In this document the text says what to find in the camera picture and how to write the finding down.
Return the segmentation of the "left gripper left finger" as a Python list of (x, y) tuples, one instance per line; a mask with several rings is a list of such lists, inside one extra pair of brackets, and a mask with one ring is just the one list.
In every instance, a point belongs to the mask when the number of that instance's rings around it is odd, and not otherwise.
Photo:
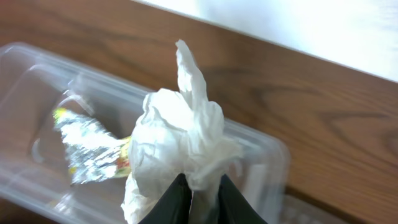
[(187, 224), (191, 202), (192, 191), (185, 175), (179, 174), (139, 224)]

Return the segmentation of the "white tissue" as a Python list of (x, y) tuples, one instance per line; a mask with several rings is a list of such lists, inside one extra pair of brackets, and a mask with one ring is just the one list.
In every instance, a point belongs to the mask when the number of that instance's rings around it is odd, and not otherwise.
[(121, 205), (129, 224), (139, 223), (179, 174), (193, 191), (189, 223), (216, 223), (221, 177), (244, 155), (238, 142), (224, 135), (223, 110), (208, 99), (187, 44), (175, 45), (179, 90), (147, 94), (131, 134), (131, 173)]

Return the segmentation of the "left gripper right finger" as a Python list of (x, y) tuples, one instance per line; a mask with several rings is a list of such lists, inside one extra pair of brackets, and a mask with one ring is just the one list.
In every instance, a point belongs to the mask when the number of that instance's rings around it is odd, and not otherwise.
[(219, 224), (267, 224), (225, 174), (218, 191)]

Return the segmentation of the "yellow foil snack wrapper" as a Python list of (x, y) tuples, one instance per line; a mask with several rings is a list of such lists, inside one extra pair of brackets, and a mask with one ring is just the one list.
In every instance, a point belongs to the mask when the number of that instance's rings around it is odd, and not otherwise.
[(97, 119), (66, 108), (53, 111), (61, 135), (71, 184), (102, 182), (131, 173), (127, 150), (131, 138), (118, 139)]

